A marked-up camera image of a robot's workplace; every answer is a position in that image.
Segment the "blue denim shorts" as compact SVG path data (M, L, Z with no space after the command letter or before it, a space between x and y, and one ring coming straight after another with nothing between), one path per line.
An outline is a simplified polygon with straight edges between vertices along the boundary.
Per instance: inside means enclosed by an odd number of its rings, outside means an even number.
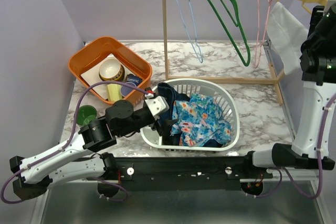
M173 103L176 100L179 101L188 101L190 99L190 96L183 94L183 93L178 93L172 86L165 82L161 82L157 85L157 90L160 96L166 99L168 105L169 105L169 110L166 111L165 113L161 115L166 115L168 116L168 119L172 119L172 110L173 110ZM169 137L163 137L163 143L166 145L173 145L173 140Z

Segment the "blue floral garment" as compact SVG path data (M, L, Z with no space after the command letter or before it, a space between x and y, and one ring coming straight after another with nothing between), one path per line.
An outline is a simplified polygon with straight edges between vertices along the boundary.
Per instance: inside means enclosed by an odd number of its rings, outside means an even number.
M188 101L174 101L172 120L173 145L218 148L232 141L231 124L214 97L194 93Z

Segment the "light grey cloth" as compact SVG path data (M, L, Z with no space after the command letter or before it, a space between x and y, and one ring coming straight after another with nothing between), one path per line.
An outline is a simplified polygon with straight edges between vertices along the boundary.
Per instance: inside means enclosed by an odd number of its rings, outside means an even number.
M284 74L300 69L301 45L308 29L282 3L277 2L270 11L266 32L283 63Z

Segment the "light blue wire hanger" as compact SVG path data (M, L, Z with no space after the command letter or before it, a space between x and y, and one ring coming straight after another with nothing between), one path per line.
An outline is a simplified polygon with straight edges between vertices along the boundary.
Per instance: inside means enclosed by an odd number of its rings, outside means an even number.
M190 19L190 21L187 21L186 16L184 15L185 11L183 11L181 8L180 0L175 0L175 1L178 7L178 11L179 11L179 15L182 21L184 31L187 36L187 40L191 45L191 48L194 52L195 57L198 59L200 63L203 63L203 54L202 54L200 45L198 43L197 29L196 29L196 23L195 23L193 8L192 8L192 2L191 0L182 1L182 3L185 4L185 6L187 6L187 9L188 9L187 16Z

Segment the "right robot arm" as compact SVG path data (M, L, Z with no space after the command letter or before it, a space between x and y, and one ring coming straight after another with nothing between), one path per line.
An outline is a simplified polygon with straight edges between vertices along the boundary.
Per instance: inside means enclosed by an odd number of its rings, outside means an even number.
M284 74L302 71L303 107L294 141L248 152L250 160L242 163L241 171L252 178L261 167L333 170L328 141L335 112L335 4L314 7L310 26L305 28L277 2L266 31Z

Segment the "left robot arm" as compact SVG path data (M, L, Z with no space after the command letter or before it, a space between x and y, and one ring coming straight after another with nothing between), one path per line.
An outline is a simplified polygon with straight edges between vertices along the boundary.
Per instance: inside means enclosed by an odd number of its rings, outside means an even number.
M81 127L68 141L30 158L11 158L14 194L25 201L39 197L57 184L77 179L120 180L120 169L112 154L94 155L115 145L117 138L137 133L143 127L153 126L159 131L160 116L172 108L161 96L146 99L138 110L131 102L119 100L106 109L103 117Z

